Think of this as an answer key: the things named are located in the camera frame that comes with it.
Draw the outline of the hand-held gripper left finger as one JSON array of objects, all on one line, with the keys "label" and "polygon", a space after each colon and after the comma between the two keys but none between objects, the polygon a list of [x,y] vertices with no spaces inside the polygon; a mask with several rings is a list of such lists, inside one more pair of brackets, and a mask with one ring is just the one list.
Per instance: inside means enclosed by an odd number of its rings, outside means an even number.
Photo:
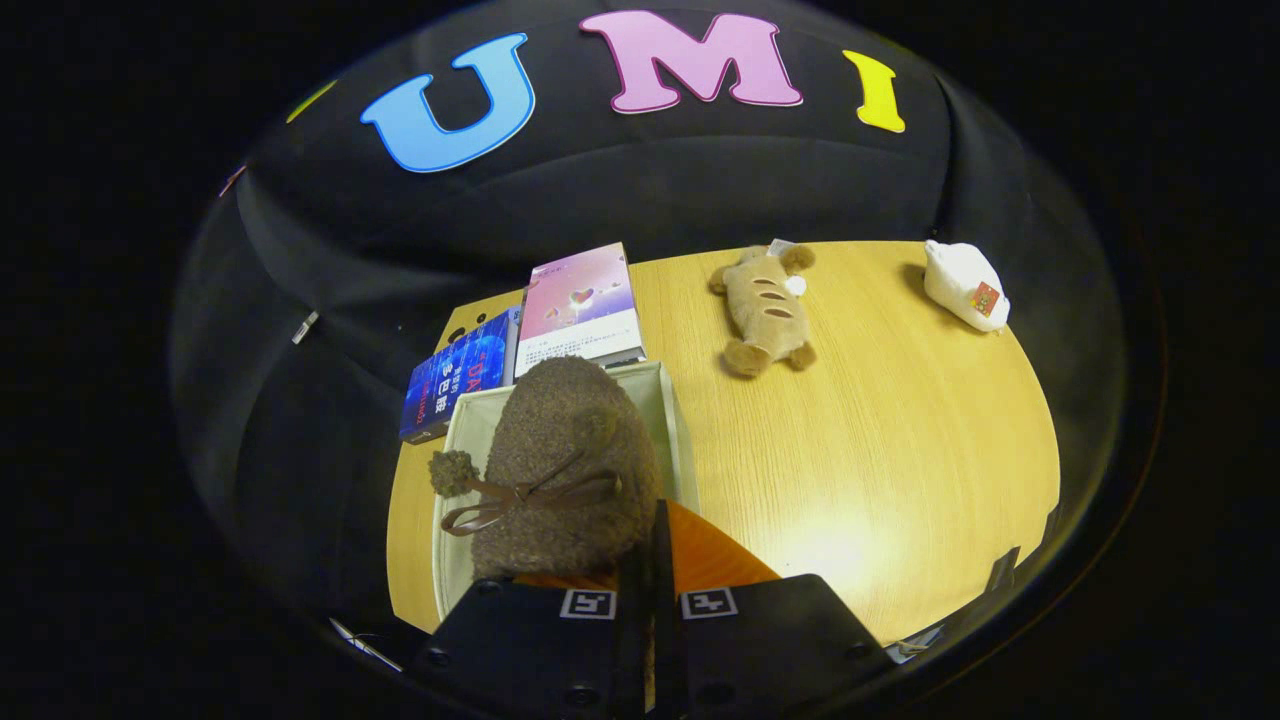
[{"label": "hand-held gripper left finger", "polygon": [[614,591],[474,582],[412,661],[462,719],[644,719],[652,544]]}]

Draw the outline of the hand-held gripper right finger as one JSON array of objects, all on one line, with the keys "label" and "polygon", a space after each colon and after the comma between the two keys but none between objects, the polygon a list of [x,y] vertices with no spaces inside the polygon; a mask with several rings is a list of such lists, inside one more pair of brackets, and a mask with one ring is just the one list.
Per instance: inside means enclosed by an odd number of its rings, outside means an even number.
[{"label": "hand-held gripper right finger", "polygon": [[817,719],[893,670],[818,575],[677,592],[669,509],[652,528],[654,719]]}]

